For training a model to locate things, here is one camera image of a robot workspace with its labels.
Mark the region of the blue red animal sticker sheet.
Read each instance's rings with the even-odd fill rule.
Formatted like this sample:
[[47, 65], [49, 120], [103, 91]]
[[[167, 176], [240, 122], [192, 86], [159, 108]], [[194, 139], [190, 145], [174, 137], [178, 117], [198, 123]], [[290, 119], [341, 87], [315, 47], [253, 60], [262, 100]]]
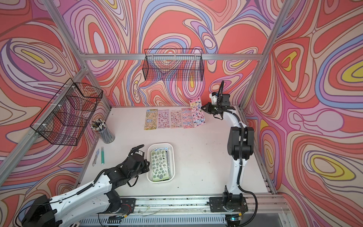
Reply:
[[184, 129], [194, 128], [192, 110], [190, 108], [182, 108], [182, 123]]

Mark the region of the pink bonbon sticker sheet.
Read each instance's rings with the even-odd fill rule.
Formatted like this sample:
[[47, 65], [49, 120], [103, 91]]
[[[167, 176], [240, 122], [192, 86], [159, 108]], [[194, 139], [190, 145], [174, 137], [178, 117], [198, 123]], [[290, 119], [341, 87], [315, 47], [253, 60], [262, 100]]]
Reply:
[[170, 111], [170, 121], [171, 121], [171, 128], [182, 128], [182, 111], [181, 110], [171, 110]]

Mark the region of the yellow green sticker sheet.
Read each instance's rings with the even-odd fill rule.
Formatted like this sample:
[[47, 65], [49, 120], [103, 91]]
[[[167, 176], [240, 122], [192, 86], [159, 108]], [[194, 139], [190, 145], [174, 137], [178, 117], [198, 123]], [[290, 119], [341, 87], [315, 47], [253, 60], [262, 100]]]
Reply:
[[155, 130], [157, 128], [158, 110], [148, 109], [146, 111], [146, 119], [144, 130]]

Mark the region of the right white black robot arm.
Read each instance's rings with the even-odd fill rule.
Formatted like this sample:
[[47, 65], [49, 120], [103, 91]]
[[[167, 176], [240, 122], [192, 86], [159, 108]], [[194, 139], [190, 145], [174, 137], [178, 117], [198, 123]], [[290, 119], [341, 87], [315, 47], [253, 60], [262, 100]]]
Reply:
[[249, 194], [254, 198], [254, 212], [257, 212], [257, 196], [242, 188], [246, 164], [254, 153], [254, 129], [240, 119], [231, 105], [230, 95], [224, 93], [224, 83], [222, 81], [218, 91], [210, 94], [211, 101], [201, 107], [205, 113], [213, 115], [214, 118], [218, 120], [227, 118], [231, 123], [227, 141], [227, 154], [231, 158], [231, 165], [229, 179], [222, 193], [222, 208], [226, 212], [246, 213], [248, 206], [244, 195]]

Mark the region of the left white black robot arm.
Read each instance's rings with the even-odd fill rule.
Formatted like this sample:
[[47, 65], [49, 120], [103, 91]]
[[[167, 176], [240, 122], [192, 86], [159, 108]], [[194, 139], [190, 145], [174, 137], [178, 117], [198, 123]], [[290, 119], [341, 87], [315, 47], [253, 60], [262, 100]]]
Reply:
[[68, 193], [52, 198], [43, 195], [25, 207], [20, 227], [69, 227], [94, 214], [121, 213], [125, 218], [133, 212], [129, 202], [124, 202], [116, 189], [138, 180], [149, 171], [150, 162], [141, 151], [144, 145], [133, 147], [120, 164], [101, 170], [93, 181]]

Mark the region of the white plastic storage tray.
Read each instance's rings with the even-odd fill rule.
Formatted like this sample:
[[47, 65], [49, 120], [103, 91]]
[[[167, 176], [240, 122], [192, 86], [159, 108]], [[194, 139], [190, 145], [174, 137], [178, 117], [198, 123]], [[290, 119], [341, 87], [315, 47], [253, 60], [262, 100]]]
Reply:
[[151, 183], [166, 183], [175, 177], [174, 148], [170, 143], [157, 143], [147, 150], [150, 171], [147, 179]]

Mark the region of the pink yellow pastel sticker sheet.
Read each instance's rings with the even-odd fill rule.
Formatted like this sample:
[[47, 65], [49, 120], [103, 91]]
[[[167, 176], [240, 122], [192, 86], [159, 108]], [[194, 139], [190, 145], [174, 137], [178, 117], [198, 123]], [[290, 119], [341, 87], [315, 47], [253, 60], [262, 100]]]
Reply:
[[204, 125], [206, 122], [205, 122], [204, 112], [201, 109], [202, 107], [201, 98], [198, 97], [191, 100], [190, 107], [192, 111], [192, 119], [194, 127], [199, 127], [201, 125]]

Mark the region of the pink puffy sticker sheet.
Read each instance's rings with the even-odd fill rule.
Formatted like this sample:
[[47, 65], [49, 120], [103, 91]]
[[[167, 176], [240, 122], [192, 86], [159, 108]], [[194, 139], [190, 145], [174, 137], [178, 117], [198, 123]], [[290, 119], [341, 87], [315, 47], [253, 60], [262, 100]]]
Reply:
[[170, 128], [170, 110], [158, 110], [157, 128]]

